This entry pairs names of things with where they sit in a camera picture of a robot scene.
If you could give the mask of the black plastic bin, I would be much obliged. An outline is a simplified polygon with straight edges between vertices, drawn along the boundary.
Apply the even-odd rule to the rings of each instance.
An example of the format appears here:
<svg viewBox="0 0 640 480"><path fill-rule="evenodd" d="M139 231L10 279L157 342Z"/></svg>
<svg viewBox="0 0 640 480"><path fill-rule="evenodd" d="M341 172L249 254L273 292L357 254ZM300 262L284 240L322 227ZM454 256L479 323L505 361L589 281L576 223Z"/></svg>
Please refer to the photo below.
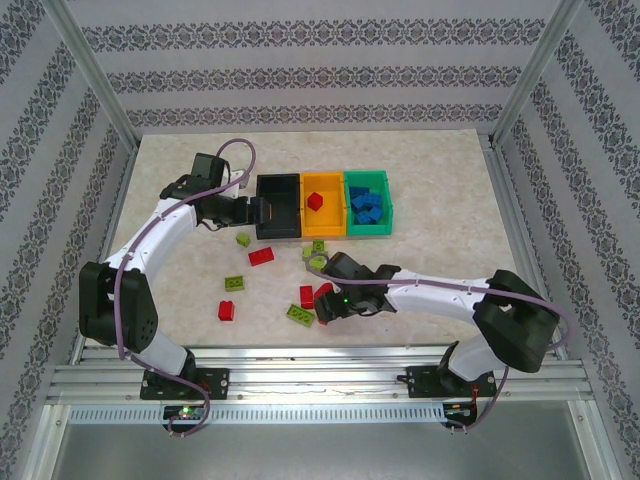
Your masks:
<svg viewBox="0 0 640 480"><path fill-rule="evenodd" d="M258 239L301 237L300 175L298 173L258 175L256 197L264 197L271 205L271 220L263 228L256 228Z"/></svg>

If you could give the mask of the green two-by-four brick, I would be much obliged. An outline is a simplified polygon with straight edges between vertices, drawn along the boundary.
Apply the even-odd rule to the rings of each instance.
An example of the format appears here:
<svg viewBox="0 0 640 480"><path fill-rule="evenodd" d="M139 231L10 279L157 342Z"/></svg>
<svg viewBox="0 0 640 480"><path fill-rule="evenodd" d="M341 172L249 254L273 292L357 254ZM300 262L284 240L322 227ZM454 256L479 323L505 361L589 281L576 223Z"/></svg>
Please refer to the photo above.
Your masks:
<svg viewBox="0 0 640 480"><path fill-rule="evenodd" d="M300 325L310 328L315 316L310 310L291 304L286 312L286 317Z"/></svg>

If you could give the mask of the green plastic bin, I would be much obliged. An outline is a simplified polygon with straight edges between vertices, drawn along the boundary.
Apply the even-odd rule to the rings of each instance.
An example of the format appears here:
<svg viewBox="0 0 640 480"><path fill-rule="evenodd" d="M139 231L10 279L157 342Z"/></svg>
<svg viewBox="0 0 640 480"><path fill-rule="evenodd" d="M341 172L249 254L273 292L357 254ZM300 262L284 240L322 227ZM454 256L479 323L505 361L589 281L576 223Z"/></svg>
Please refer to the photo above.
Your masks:
<svg viewBox="0 0 640 480"><path fill-rule="evenodd" d="M351 237L390 235L393 229L394 207L392 203L392 196L387 173L383 170L346 171L344 173L344 186L347 205L347 234ZM354 222L354 215L358 212L353 211L351 208L352 198L349 194L350 187L368 187L370 189L370 193L375 193L382 196L382 205L378 207L383 210L383 216L378 223L357 225ZM372 207L366 204L366 208L361 211L369 212L371 208Z"/></svg>

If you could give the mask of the yellow plastic bin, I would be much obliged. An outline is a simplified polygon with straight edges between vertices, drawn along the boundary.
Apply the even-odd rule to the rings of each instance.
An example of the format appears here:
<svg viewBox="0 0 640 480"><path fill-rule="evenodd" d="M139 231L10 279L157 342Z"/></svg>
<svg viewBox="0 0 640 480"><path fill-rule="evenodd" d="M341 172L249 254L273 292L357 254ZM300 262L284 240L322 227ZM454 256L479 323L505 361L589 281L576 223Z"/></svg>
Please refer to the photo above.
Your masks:
<svg viewBox="0 0 640 480"><path fill-rule="evenodd" d="M322 198L318 210L309 207L313 196ZM300 221L303 238L345 237L347 207L342 172L300 174Z"/></svg>

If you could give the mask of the controller board green light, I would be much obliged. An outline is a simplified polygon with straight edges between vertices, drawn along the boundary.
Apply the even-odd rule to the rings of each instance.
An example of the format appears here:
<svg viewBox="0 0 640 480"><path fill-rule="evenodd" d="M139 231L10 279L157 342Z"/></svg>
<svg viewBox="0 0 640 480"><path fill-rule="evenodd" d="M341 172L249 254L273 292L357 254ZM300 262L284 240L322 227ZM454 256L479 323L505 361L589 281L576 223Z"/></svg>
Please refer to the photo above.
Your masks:
<svg viewBox="0 0 640 480"><path fill-rule="evenodd" d="M205 416L205 408L196 405L168 405L164 407L163 419L172 418L183 421L200 421Z"/></svg>

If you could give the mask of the aluminium front rail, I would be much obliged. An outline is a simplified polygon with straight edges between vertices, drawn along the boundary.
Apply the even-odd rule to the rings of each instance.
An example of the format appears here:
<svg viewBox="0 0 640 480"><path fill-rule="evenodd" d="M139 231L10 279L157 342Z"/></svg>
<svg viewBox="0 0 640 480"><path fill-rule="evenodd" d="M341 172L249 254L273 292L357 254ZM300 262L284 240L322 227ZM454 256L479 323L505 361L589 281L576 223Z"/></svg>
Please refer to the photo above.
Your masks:
<svg viewBox="0 0 640 480"><path fill-rule="evenodd" d="M397 378L406 367L436 365L445 348L429 346L196 348L198 366L226 368L231 403L345 404L407 400ZM55 368L46 403L134 404L143 371L115 350L90 345L71 365ZM511 371L504 401L591 400L594 391L580 360L546 356L534 374Z"/></svg>

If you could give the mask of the aluminium side rail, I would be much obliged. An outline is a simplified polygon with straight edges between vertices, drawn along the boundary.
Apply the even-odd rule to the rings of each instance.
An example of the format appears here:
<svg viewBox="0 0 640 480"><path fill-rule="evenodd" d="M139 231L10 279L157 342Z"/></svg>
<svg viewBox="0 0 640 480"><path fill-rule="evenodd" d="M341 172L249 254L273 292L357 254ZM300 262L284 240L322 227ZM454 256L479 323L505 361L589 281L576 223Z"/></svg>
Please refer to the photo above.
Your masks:
<svg viewBox="0 0 640 480"><path fill-rule="evenodd" d="M518 196L500 150L488 135L478 135L486 167L494 190L504 229L518 275L545 300L550 300L533 244L526 228Z"/></svg>
<svg viewBox="0 0 640 480"><path fill-rule="evenodd" d="M92 322L100 323L105 317L113 320L113 301L109 294L113 292L114 273L106 265L119 219L123 210L127 189L139 149L136 148L127 157L116 185L113 202L107 211L106 225L100 243L98 257L86 262L78 276L78 341L84 341L91 332Z"/></svg>

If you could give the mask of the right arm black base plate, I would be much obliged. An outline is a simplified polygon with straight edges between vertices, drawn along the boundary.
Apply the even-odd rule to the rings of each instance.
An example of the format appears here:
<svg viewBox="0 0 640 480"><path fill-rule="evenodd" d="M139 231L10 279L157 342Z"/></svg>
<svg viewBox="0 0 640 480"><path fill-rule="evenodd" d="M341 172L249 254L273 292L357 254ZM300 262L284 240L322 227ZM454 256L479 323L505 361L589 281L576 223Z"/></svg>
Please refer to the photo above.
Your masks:
<svg viewBox="0 0 640 480"><path fill-rule="evenodd" d="M397 376L397 380L407 385L410 398L452 399L471 398L474 395L489 398L497 392L492 372L466 381L448 374L441 377L436 366L409 366L404 375Z"/></svg>

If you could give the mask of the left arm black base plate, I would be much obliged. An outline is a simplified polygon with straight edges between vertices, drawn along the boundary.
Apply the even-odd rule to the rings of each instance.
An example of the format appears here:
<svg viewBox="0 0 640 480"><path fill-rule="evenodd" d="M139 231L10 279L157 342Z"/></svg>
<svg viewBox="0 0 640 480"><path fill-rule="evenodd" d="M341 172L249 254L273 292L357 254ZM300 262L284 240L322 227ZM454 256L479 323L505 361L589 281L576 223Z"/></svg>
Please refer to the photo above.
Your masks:
<svg viewBox="0 0 640 480"><path fill-rule="evenodd" d="M185 379L204 390L211 400L226 400L229 376L228 369L196 368L188 373ZM140 398L142 400L192 401L202 400L203 395L193 387L146 371L140 388Z"/></svg>

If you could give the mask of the aluminium frame post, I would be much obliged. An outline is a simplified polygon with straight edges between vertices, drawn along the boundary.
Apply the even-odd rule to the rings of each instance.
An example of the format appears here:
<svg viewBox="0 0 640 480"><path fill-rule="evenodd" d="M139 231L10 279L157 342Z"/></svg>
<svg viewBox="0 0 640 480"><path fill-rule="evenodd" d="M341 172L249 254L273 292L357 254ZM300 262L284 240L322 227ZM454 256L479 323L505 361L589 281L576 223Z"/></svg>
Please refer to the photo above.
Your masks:
<svg viewBox="0 0 640 480"><path fill-rule="evenodd" d="M559 0L553 15L544 28L529 60L508 98L496 124L488 136L492 150L497 150L524 108L546 65L584 0Z"/></svg>
<svg viewBox="0 0 640 480"><path fill-rule="evenodd" d="M137 151L141 140L67 1L40 1L128 151Z"/></svg>

